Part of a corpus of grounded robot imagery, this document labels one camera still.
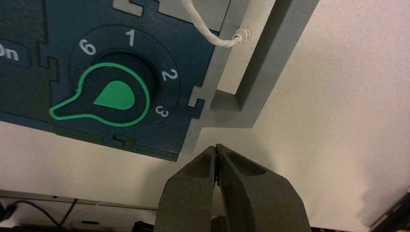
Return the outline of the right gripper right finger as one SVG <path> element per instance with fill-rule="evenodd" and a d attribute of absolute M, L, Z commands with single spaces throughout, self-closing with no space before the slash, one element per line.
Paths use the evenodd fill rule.
<path fill-rule="evenodd" d="M 285 177 L 217 144 L 218 186 L 231 232 L 309 232 L 304 203 Z"/>

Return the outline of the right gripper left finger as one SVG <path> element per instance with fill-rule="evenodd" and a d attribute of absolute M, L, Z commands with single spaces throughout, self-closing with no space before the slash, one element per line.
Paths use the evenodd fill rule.
<path fill-rule="evenodd" d="M 156 232 L 209 232 L 216 149 L 209 146 L 171 176 L 163 189 Z"/>

